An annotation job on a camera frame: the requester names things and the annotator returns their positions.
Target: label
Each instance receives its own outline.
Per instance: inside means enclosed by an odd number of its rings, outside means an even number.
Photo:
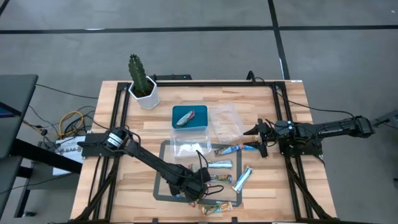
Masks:
[[[111,138],[113,138],[113,140],[117,141],[118,143],[120,143],[120,144],[123,143],[123,140],[120,139],[119,137],[117,137],[117,135],[111,133],[111,134],[109,134],[109,136],[110,136]]]
[[[113,140],[111,138],[108,138],[107,141],[110,142],[112,145],[114,145],[116,147],[120,147],[120,143],[118,143],[117,141],[115,141],[115,140]]]

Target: plant pot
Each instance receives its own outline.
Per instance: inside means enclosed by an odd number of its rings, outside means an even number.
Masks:
[[[159,96],[157,95],[157,85],[156,82],[154,82],[151,78],[147,77],[149,81],[151,81],[154,84],[154,89],[152,90],[152,93],[148,96],[143,96],[143,97],[136,97],[135,94],[133,93],[132,89],[134,87],[134,82],[131,83],[129,92],[130,94],[138,101],[139,106],[141,108],[151,110],[154,109],[155,106],[159,104]]]

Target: plastic tray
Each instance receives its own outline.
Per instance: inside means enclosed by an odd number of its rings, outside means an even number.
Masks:
[[[170,133],[171,151],[176,158],[198,156],[197,150],[203,155],[211,151],[211,138],[208,129],[198,131],[172,130]]]
[[[227,144],[241,138],[244,126],[233,103],[211,107],[209,114],[220,143]]]

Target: wooden table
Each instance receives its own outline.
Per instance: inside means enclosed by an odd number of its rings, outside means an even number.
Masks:
[[[117,83],[105,81],[101,87],[94,119],[103,126],[109,126]],[[303,83],[286,81],[286,87],[290,100],[308,105]],[[207,105],[209,108],[233,102],[246,129],[251,129],[257,118],[267,118],[271,121],[277,119],[272,91],[266,86],[159,87],[159,97],[160,104],[153,110],[141,109],[137,101],[130,97],[126,121],[126,124],[141,136],[142,146],[157,156],[160,144],[170,139],[170,121],[174,105]],[[285,111],[283,101],[280,102],[282,111]],[[294,121],[312,122],[308,108],[294,104],[290,104],[290,107]],[[211,124],[209,129],[212,143],[218,143]],[[102,133],[105,130],[94,125],[93,131]],[[251,141],[251,137],[245,136],[236,143],[246,141]],[[160,222],[230,222],[232,217],[237,217],[239,222],[292,221],[294,213],[284,158],[280,155],[277,144],[270,147],[268,152],[267,159],[261,158],[259,152],[243,152],[243,167],[250,165],[254,172],[244,186],[241,206],[234,208],[232,212],[208,217],[202,216],[199,209],[191,208],[185,203],[156,201],[152,195],[155,170],[135,158],[123,156],[119,165],[111,222],[151,222],[153,218],[159,218]],[[313,156],[302,156],[302,160],[309,191],[327,213],[335,216],[323,164]],[[71,218],[78,216],[87,206],[96,161],[96,157],[91,157],[83,163]],[[95,192],[98,181],[99,175],[96,178]],[[301,214],[305,217],[299,189],[297,193]],[[105,193],[100,218],[104,217],[107,199]]]

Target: table leg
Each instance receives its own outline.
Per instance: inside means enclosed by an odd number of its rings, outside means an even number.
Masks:
[[[17,176],[29,179],[32,175],[33,169],[28,167],[20,166],[18,169]]]
[[[52,167],[63,169],[76,174],[80,174],[81,171],[82,164],[80,164],[79,162],[34,146],[20,139],[15,139],[14,145],[12,146],[11,154],[22,156],[23,158],[33,161],[43,162]]]

